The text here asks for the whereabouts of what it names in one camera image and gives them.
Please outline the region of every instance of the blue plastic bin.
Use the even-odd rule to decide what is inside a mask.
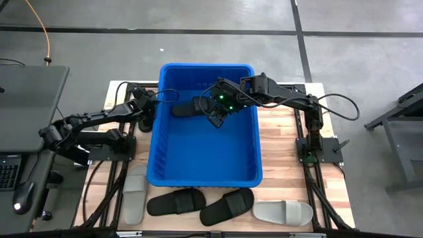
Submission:
[[[206,116],[175,118],[171,106],[200,96],[218,77],[239,83],[254,75],[244,64],[170,63],[160,72],[159,91],[176,89],[174,103],[159,103],[147,169],[154,186],[250,188],[262,180],[257,108],[228,116],[216,129]],[[160,93],[158,100],[173,100]]]

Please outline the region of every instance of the wooden tabletop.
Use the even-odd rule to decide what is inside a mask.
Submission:
[[[111,108],[114,103],[114,96],[118,84],[121,81],[111,81],[104,105],[105,109]],[[121,86],[118,93],[118,103],[124,101],[125,85]],[[311,93],[317,97],[324,95],[323,85],[321,83],[306,83],[307,94]],[[324,127],[321,130],[323,137],[333,136],[330,114],[323,115]],[[308,203],[307,191],[305,189],[305,179],[303,167],[297,160],[295,139],[297,130],[293,109],[279,106],[277,108],[258,109],[258,124],[260,129],[260,146],[262,153],[263,180],[259,186],[252,188],[256,201],[259,200],[297,200]],[[117,123],[101,125],[99,130],[105,132],[111,128],[117,128]],[[137,152],[135,159],[130,162],[130,169],[138,164],[147,164],[149,156],[149,147],[151,133],[141,133],[135,130],[137,138]],[[104,198],[111,162],[104,162],[89,187],[86,208],[87,216],[90,216],[100,201]],[[342,217],[342,219],[351,227],[355,227],[354,219],[351,213],[350,201],[342,173],[332,164],[321,165],[323,182],[329,202]],[[90,166],[85,184],[93,171],[94,166]],[[178,190],[180,188],[167,188],[149,186],[147,201],[156,196]],[[234,189],[230,188],[201,188],[200,189],[207,200],[207,204],[219,200],[223,194]],[[108,216],[108,224],[111,222],[115,198],[113,199]],[[317,216],[322,226],[324,226],[323,215],[320,202],[316,202]],[[143,220],[139,225],[130,226],[124,223],[123,209],[120,215],[118,229],[124,230],[167,230],[167,231],[312,231],[311,224],[303,227],[287,227],[259,221],[255,219],[251,212],[247,212],[237,218],[230,219],[211,227],[205,227],[200,222],[200,212],[190,212],[181,215],[150,216],[146,210]],[[79,203],[78,212],[75,218],[75,225],[82,224],[82,199]]]

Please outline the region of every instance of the white slide sandal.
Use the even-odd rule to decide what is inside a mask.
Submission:
[[[128,225],[141,223],[144,215],[145,199],[147,197],[148,181],[145,175],[147,167],[137,165],[126,176],[124,185],[124,221]]]
[[[313,218],[310,205],[298,201],[256,202],[252,214],[259,220],[291,227],[307,225]]]

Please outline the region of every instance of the blue bin rim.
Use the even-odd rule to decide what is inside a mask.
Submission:
[[[170,67],[244,67],[247,68],[250,72],[250,75],[254,75],[254,69],[245,63],[167,63],[165,64],[161,69],[160,69],[160,78],[159,78],[159,87],[158,87],[158,91],[163,90],[165,83],[162,79],[162,76],[165,75],[166,70]],[[163,94],[159,93],[157,95],[157,100],[163,100]],[[162,107],[158,106],[157,107],[157,115],[160,115],[162,111]],[[258,112],[257,109],[253,110],[252,112],[252,117],[253,120],[258,121]],[[153,125],[153,131],[152,133],[154,133],[154,131],[158,130],[158,126],[160,124],[160,118],[157,117],[155,119],[154,125]],[[157,180],[154,178],[153,176],[153,170],[152,169],[148,169],[147,170],[147,180],[149,181],[150,184],[152,184],[153,186],[170,186],[170,187],[226,187],[226,188],[253,188],[258,186],[262,179],[263,179],[263,170],[262,170],[262,158],[261,158],[261,147],[260,147],[260,133],[258,131],[258,126],[254,128],[254,137],[255,137],[255,144],[256,144],[256,150],[258,150],[260,153],[257,155],[257,168],[261,168],[258,169],[257,171],[257,177],[254,178],[254,180],[251,181],[239,181],[239,180],[227,180],[227,181],[221,181],[222,182],[227,182],[228,186],[216,186],[216,185],[210,185],[209,182],[192,182],[192,181],[187,181],[187,180]],[[150,150],[149,150],[149,158],[150,157],[154,157],[155,156],[155,150],[154,148],[156,148],[157,146],[157,141],[153,140],[153,136],[151,136],[151,143],[150,143]],[[231,186],[229,184],[233,184],[234,182],[236,182],[237,186]]]

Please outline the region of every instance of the concrete floor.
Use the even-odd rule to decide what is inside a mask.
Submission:
[[[291,2],[295,3],[38,0],[33,4],[48,26],[292,31],[296,27]],[[297,0],[297,4],[306,31],[423,32],[419,0]],[[38,24],[24,1],[11,1],[5,7],[0,24],[5,23]],[[352,97],[362,117],[356,122],[331,118],[337,136],[351,140],[343,155],[356,226],[363,231],[421,236],[423,190],[385,193],[387,185],[403,181],[401,172],[383,129],[370,133],[363,128],[422,82],[423,34],[393,36],[398,38],[305,36],[311,78],[304,77],[297,36],[51,33],[50,40],[53,64],[71,68],[59,103],[64,114],[98,110],[109,81],[158,80],[161,66],[169,62],[247,63],[278,81],[312,80],[323,83],[326,93]],[[42,33],[0,32],[2,58],[42,65],[45,52]],[[328,103],[353,114],[343,100]],[[55,226],[69,225],[61,222]]]

